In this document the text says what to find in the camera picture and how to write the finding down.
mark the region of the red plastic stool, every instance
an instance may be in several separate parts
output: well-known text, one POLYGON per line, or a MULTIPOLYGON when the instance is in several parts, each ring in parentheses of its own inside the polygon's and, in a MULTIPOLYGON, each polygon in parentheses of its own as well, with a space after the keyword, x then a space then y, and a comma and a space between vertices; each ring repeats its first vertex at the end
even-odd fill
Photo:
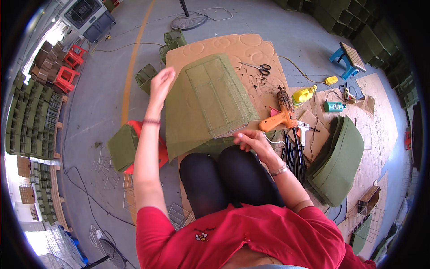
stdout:
MULTIPOLYGON (((133 129, 135 130, 137 137, 140 137, 140 133, 142 131, 142 121, 127 121, 126 124, 133 126, 133 129)), ((167 146, 166 142, 161 138, 161 136, 158 136, 158 168, 161 168, 167 161, 169 160, 169 157, 167 155, 167 146)), ((124 173, 127 174, 133 174, 134 172, 134 164, 130 165, 124 173)))
POLYGON ((83 64, 82 55, 84 52, 88 53, 88 51, 84 50, 80 46, 73 45, 67 53, 66 57, 64 57, 64 61, 68 63, 73 69, 75 69, 76 65, 83 64))
POLYGON ((72 85, 73 78, 79 75, 79 72, 76 72, 68 67, 62 66, 60 68, 60 71, 58 71, 58 75, 54 80, 54 84, 57 85, 60 89, 62 89, 65 93, 69 93, 75 89, 75 86, 72 85))
POLYGON ((412 148, 411 131, 405 132, 405 149, 410 150, 412 148))

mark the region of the yellow bottle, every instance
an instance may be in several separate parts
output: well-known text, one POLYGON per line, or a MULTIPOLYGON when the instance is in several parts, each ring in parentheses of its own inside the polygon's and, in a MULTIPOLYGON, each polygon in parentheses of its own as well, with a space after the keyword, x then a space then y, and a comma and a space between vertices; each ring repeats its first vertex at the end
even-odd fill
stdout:
POLYGON ((294 107, 298 108, 299 106, 304 104, 304 102, 311 99, 315 91, 316 91, 316 85, 313 85, 312 87, 304 88, 293 93, 292 101, 293 101, 294 107))

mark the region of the red t-shirt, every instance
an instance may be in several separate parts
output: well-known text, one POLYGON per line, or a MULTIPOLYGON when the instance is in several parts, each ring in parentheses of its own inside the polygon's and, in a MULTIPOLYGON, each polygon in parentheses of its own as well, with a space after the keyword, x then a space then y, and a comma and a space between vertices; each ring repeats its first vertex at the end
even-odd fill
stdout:
POLYGON ((362 262, 352 250, 352 247, 345 243, 345 257, 339 269, 376 269, 376 263, 372 260, 362 262))
POLYGON ((345 256, 341 232, 316 207, 298 214, 274 205, 227 209, 197 219, 178 232, 155 207, 137 213, 141 268, 219 269, 243 244, 286 265, 335 269, 345 256))

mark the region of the concrete floor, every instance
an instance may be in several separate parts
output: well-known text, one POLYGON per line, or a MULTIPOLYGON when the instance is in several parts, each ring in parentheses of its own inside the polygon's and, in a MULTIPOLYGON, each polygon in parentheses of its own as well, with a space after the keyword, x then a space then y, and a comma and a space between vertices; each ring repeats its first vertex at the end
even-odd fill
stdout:
MULTIPOLYGON (((117 24, 111 28, 110 35, 112 38, 101 41, 96 49, 112 50, 136 42, 140 26, 150 4, 150 1, 139 0, 122 2, 112 13, 117 21, 117 24)), ((350 41, 328 34, 310 15, 285 11, 270 0, 187 1, 189 10, 216 6, 226 8, 232 12, 234 17, 221 22, 209 20, 196 29, 184 32, 188 43, 220 35, 257 33, 264 40, 273 43, 278 55, 289 57, 313 80, 324 79, 332 75, 340 76, 343 73, 343 68, 340 65, 330 63, 328 58, 339 48, 340 41, 347 44, 350 44, 350 41)), ((170 30, 170 22, 175 17, 172 15, 181 12, 181 7, 176 0, 155 1, 140 42, 163 43, 163 33, 170 30)), ((216 10, 216 12, 215 10, 207 10, 207 14, 214 19, 229 16, 221 9, 216 10)), ((127 46, 115 52, 95 51, 92 55, 88 55, 78 85, 70 94, 65 109, 62 110, 61 118, 65 119, 64 128, 61 133, 62 139, 57 145, 57 147, 61 147, 65 169, 77 167, 85 182, 87 192, 105 210, 127 222, 131 222, 131 216, 127 210, 123 209, 122 179, 116 188, 104 189, 102 177, 92 169, 92 166, 100 153, 100 148, 95 148, 94 143, 102 142, 105 144, 121 126, 124 84, 132 50, 133 46, 127 46), (70 106, 72 107, 67 124, 70 106), (67 137, 65 137, 66 126, 68 127, 67 137)), ((280 61, 290 87, 311 85, 291 63, 284 59, 280 61)), ((133 74, 148 63, 151 63, 156 69, 160 68, 157 45, 142 44, 139 46, 133 74)), ((356 78, 374 72, 378 73, 387 92, 399 132, 395 148, 382 171, 382 174, 386 170, 389 172, 389 181, 386 213, 381 226, 381 235, 377 239, 376 244, 378 244, 388 233, 395 220, 399 200, 401 200, 399 197, 403 191, 403 168, 404 163, 408 160, 408 155, 403 149, 403 137, 407 123, 405 113, 400 108, 398 98, 390 88, 383 71, 375 70, 370 66, 366 68, 368 71, 365 74, 359 73, 356 77, 348 79, 348 85, 359 91, 355 82, 356 78)), ((319 90, 326 90, 324 87, 324 85, 321 86, 319 90)), ((354 92, 352 90, 352 93, 355 93, 357 97, 362 96, 360 91, 354 92)), ((148 95, 138 88, 134 78, 132 78, 128 119, 141 120, 147 104, 148 95)), ((165 135, 164 130, 163 124, 160 132, 163 137, 165 135)), ((76 169, 72 168, 68 175, 74 183, 83 188, 76 169)), ((93 213, 101 228, 112 235, 117 248, 134 266, 138 267, 135 250, 135 228, 109 216, 93 200, 90 201, 91 213, 87 195, 75 187, 63 171, 58 173, 58 177, 60 194, 66 200, 63 204, 66 220, 73 227, 73 235, 79 239, 79 247, 89 261, 93 262, 103 257, 89 240, 90 226, 91 224, 96 225, 92 217, 93 213)), ((163 166, 160 169, 160 177, 164 183, 166 204, 170 205, 173 202, 181 204, 177 161, 174 160, 170 165, 163 166)), ((101 268, 114 267, 105 263, 101 268)))

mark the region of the red beaded bracelet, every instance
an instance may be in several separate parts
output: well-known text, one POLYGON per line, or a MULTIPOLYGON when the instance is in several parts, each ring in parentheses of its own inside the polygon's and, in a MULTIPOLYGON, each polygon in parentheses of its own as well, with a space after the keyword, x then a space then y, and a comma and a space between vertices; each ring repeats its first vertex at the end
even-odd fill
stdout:
POLYGON ((143 123, 150 123, 150 124, 158 124, 161 125, 160 121, 154 121, 154 120, 147 120, 147 119, 143 119, 142 121, 143 123))

